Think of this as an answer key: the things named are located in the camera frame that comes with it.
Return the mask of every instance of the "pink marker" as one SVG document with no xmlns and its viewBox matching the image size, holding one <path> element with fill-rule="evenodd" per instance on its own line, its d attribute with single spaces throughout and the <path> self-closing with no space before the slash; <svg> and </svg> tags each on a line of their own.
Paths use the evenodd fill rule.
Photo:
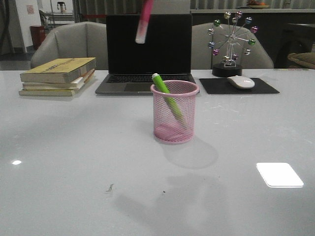
<svg viewBox="0 0 315 236">
<path fill-rule="evenodd" d="M 139 19 L 138 30 L 135 42 L 143 44 L 146 41 L 147 29 L 149 24 L 149 19 L 151 15 L 151 10 L 153 7 L 153 0 L 145 0 L 142 6 L 142 12 Z"/>
</svg>

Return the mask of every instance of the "office chair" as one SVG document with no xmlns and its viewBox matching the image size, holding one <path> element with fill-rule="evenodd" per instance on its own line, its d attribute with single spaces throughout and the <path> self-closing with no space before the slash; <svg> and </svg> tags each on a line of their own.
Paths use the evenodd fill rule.
<svg viewBox="0 0 315 236">
<path fill-rule="evenodd" d="M 227 43 L 220 48 L 217 56 L 212 55 L 212 50 L 208 48 L 210 41 L 225 41 L 223 34 L 228 32 L 229 25 L 221 24 L 221 27 L 214 27 L 213 23 L 205 23 L 192 26 L 192 44 L 191 44 L 191 68 L 192 69 L 211 69 L 214 64 L 220 63 L 222 57 L 226 54 Z M 214 28 L 215 33 L 210 36 L 208 29 Z M 238 40 L 240 46 L 235 46 L 235 51 L 239 55 L 237 64 L 243 69 L 271 69 L 274 68 L 273 61 L 261 46 L 257 38 L 246 28 L 241 28 L 237 34 L 242 34 L 243 39 L 255 39 L 255 45 L 248 45 L 246 41 Z M 244 54 L 244 49 L 250 48 L 249 55 Z"/>
<path fill-rule="evenodd" d="M 31 58 L 31 68 L 57 58 L 95 57 L 96 69 L 107 70 L 106 25 L 80 22 L 54 28 Z"/>
</svg>

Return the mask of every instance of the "pink mesh pencil holder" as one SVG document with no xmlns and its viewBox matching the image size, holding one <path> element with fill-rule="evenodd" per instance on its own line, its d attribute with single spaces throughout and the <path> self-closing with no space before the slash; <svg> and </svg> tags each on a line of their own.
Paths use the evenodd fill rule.
<svg viewBox="0 0 315 236">
<path fill-rule="evenodd" d="M 195 97 L 198 85 L 178 80 L 164 81 L 170 93 L 153 93 L 154 135 L 167 144 L 185 143 L 194 135 Z"/>
</svg>

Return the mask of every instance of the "laptop screen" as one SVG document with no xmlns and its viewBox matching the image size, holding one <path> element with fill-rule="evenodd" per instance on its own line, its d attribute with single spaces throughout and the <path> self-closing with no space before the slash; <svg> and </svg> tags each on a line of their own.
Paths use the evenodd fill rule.
<svg viewBox="0 0 315 236">
<path fill-rule="evenodd" d="M 106 17 L 109 73 L 190 73 L 191 15 L 151 15 L 144 44 L 135 43 L 139 18 Z"/>
</svg>

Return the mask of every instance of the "laptop keyboard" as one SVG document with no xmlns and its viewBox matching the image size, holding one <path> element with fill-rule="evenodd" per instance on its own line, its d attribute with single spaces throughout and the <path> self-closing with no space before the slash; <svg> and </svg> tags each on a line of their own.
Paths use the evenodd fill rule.
<svg viewBox="0 0 315 236">
<path fill-rule="evenodd" d="M 163 80 L 189 81 L 188 75 L 161 75 Z M 152 83 L 152 75 L 112 75 L 108 83 Z"/>
</svg>

